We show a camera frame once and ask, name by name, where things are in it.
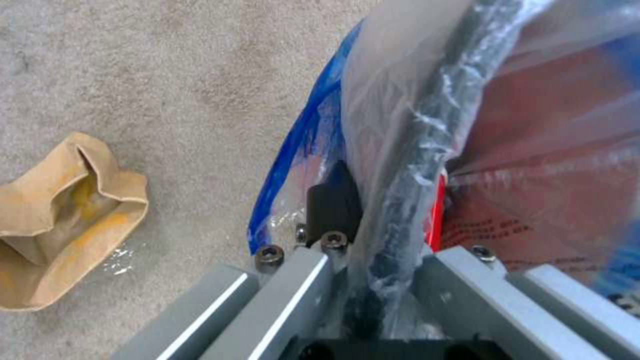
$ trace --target plastic wrap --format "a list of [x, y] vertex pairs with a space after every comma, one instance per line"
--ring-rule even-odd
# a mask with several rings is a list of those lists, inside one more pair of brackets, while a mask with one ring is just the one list
[[382, 2], [287, 136], [249, 224], [252, 252], [291, 248], [308, 188], [345, 160], [365, 209], [346, 324], [416, 334], [393, 314], [446, 166], [443, 247], [486, 245], [509, 270], [551, 263], [607, 296], [638, 289], [640, 1], [557, 0], [513, 47], [550, 2]]
[[639, 1], [561, 1], [524, 31], [447, 166], [444, 247], [550, 263], [613, 298], [639, 288], [638, 24]]
[[436, 180], [461, 152], [520, 28], [549, 4], [394, 1], [364, 22], [342, 84], [346, 150], [364, 204], [349, 260], [347, 335], [391, 336]]

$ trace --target crumpled paper bag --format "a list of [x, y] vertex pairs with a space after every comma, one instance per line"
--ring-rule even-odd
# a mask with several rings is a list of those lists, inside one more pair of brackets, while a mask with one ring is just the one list
[[0, 309], [37, 310], [64, 295], [142, 221], [146, 186], [81, 133], [0, 186]]

